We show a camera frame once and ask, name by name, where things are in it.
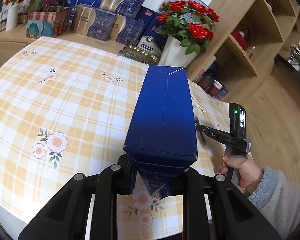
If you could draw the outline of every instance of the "white fleece sleeve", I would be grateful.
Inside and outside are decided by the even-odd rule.
[[[285,240],[300,222],[300,187],[287,181],[280,171],[266,167],[263,172],[248,199]]]

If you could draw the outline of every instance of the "wooden bookcase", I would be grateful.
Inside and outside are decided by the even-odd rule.
[[[269,9],[267,1],[275,5],[273,10]],[[214,1],[210,6],[218,11],[213,3]],[[300,28],[297,33],[292,31],[296,22],[300,25],[300,7],[295,0],[252,0],[241,17],[234,11],[233,14],[233,17],[237,18],[231,22],[234,25],[224,31],[223,35],[227,36],[223,39],[218,37],[216,42],[211,41],[210,45],[213,48],[207,49],[208,54],[197,57],[186,70],[188,78],[193,79],[210,58],[210,54],[215,55],[216,62],[221,66],[217,76],[229,89],[222,101],[244,104],[270,76],[274,57],[282,46],[287,43],[289,47],[294,38],[300,40]],[[248,43],[250,46],[256,46],[251,58],[231,35],[239,23],[250,28],[251,37]]]

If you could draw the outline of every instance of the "silver screw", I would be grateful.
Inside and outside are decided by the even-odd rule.
[[[217,181],[225,181],[225,180],[226,180],[226,177],[225,177],[224,175],[222,175],[222,174],[218,174],[218,175],[216,176],[216,179],[217,179]]]
[[[113,164],[111,166],[111,170],[113,170],[113,171],[118,171],[120,169],[121,169],[121,166],[119,164]]]
[[[75,180],[82,180],[83,179],[83,174],[82,173],[78,173],[78,174],[76,174],[75,176],[74,176],[74,179]]]

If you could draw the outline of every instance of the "white flower pot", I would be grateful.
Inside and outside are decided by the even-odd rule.
[[[180,47],[180,41],[173,37],[168,37],[167,43],[163,48],[159,66],[186,67],[197,56],[196,52],[186,55],[188,47]]]
[[[17,26],[19,4],[12,5],[8,10],[6,30],[12,30]]]

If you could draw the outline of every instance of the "plaid tablecloth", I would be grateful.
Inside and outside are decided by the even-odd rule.
[[[28,223],[74,174],[89,176],[116,163],[124,154],[147,69],[146,64],[47,37],[4,64],[0,205]],[[228,105],[189,85],[200,122],[229,131]],[[225,147],[209,138],[207,145],[199,137],[197,143],[199,158],[192,167],[214,176]],[[182,197],[152,198],[137,177],[133,195],[118,196],[117,218],[119,239],[173,235],[182,231]]]

